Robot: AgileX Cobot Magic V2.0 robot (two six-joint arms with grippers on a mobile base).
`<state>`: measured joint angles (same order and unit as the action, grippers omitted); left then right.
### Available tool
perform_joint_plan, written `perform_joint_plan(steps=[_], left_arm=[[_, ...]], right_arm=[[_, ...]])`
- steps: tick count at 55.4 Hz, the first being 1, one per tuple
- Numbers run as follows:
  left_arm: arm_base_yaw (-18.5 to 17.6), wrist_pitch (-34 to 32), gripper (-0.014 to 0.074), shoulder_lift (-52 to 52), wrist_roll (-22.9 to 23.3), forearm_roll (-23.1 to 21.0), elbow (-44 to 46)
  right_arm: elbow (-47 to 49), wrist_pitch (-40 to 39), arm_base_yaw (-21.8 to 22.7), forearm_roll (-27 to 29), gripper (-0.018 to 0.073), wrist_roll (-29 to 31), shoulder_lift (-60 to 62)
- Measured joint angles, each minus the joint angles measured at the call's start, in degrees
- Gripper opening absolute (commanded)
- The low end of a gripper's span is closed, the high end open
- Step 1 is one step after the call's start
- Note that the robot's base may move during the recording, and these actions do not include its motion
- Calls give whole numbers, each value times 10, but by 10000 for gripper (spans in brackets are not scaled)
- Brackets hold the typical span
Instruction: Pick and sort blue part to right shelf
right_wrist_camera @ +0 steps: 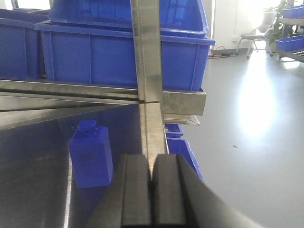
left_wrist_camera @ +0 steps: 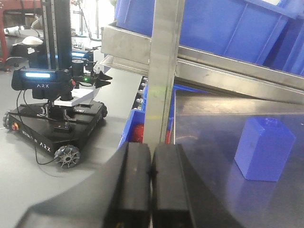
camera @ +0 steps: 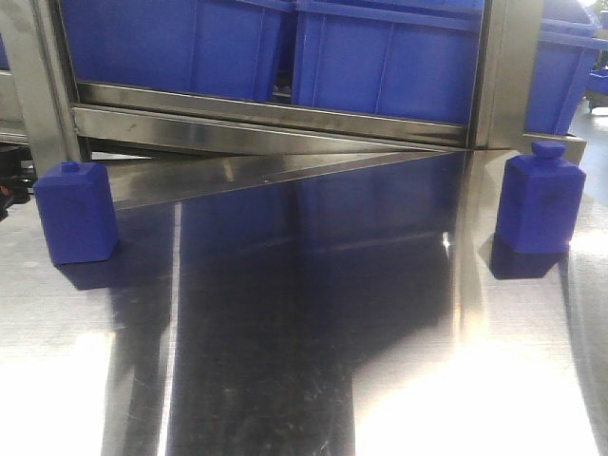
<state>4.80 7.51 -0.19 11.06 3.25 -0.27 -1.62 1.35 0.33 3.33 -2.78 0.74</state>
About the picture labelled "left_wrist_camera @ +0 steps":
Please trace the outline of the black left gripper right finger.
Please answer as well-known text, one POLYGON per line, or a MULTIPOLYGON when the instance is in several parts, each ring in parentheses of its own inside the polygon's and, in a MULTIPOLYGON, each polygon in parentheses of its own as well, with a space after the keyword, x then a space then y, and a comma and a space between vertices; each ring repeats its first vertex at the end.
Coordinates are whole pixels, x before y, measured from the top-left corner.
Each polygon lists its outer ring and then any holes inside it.
POLYGON ((152 170, 154 227, 242 227, 200 178, 180 144, 159 144, 152 170))

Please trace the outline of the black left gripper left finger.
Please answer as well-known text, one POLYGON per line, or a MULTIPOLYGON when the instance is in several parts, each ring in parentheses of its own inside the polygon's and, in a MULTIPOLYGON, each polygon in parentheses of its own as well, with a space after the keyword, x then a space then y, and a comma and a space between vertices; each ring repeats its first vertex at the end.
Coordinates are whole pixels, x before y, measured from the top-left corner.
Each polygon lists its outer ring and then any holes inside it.
POLYGON ((27 209, 18 228, 147 228, 150 151, 124 142, 84 181, 27 209))

